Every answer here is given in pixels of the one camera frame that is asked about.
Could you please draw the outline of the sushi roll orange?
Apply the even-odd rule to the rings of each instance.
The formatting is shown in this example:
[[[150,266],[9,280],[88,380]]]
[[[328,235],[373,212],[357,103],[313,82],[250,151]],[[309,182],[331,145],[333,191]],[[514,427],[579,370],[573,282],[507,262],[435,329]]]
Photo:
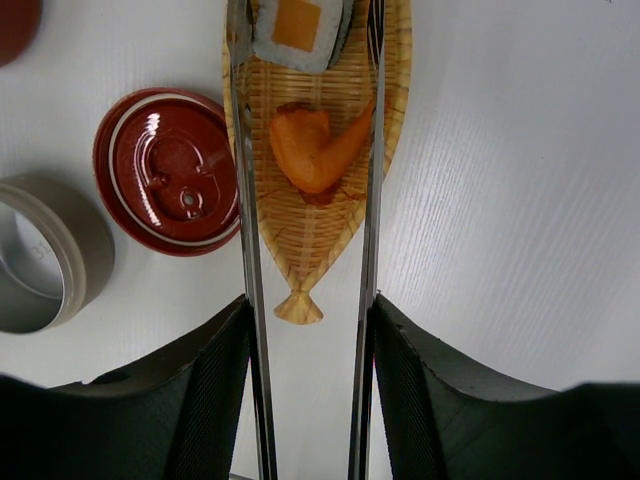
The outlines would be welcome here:
[[[263,61],[289,69],[323,73],[338,63],[353,15],[352,1],[260,1],[254,53]]]

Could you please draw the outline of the metal tongs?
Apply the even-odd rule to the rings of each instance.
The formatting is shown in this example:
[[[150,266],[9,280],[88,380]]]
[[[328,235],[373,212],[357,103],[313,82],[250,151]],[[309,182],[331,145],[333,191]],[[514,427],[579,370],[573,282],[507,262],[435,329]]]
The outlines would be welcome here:
[[[370,310],[377,296],[377,267],[382,183],[385,164],[385,4],[369,4],[368,48],[374,68],[376,103],[373,142],[368,166],[366,221],[364,227],[361,288],[357,322],[355,371],[351,408],[348,476],[365,479],[368,476],[373,375],[373,329],[369,324]],[[232,151],[237,170],[241,205],[242,252],[246,297],[252,308],[254,328],[250,358],[258,446],[259,476],[277,478],[276,444],[269,370],[268,341],[265,322],[262,267],[259,247],[255,166],[251,140],[251,113],[246,75],[253,53],[253,19],[246,1],[230,1],[226,7],[225,29],[229,39],[224,43],[225,96],[230,100]]]

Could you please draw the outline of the orange fried shrimp piece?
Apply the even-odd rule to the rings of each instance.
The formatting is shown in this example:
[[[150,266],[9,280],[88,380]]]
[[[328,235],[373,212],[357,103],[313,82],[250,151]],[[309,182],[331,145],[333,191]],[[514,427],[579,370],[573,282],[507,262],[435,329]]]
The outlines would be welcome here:
[[[331,134],[330,114],[300,103],[276,109],[269,122],[269,142],[276,163],[299,190],[321,193],[336,184],[355,161],[371,135],[375,102],[341,134]]]

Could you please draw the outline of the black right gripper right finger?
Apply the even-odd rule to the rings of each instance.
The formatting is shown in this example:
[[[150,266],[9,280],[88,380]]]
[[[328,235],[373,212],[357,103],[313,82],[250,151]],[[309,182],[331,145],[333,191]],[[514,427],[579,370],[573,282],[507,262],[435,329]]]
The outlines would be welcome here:
[[[383,296],[372,321],[394,478],[638,478],[638,384],[553,391],[509,377]]]

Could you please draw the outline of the red round lid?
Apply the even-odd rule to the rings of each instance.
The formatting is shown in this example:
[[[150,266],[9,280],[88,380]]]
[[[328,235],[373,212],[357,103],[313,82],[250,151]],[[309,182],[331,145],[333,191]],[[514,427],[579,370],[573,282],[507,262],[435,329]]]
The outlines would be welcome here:
[[[151,250],[204,255],[240,229],[224,109],[206,96],[152,87],[122,97],[97,128],[93,170],[111,217]]]

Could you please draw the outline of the brown fried food piece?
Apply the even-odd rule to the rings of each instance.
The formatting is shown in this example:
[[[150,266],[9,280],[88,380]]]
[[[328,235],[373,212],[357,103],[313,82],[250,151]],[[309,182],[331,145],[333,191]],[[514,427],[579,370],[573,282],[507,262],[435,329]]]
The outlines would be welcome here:
[[[366,199],[365,193],[350,193],[341,186],[325,190],[321,193],[308,193],[304,190],[299,190],[299,194],[305,204],[312,206],[330,205],[336,196],[340,196],[343,200],[353,202],[360,202]]]

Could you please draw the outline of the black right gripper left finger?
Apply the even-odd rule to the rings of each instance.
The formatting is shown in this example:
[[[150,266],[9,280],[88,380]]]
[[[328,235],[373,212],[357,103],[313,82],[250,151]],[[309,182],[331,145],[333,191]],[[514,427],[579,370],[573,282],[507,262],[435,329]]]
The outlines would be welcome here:
[[[94,381],[1,378],[4,479],[226,479],[250,353],[248,302]]]

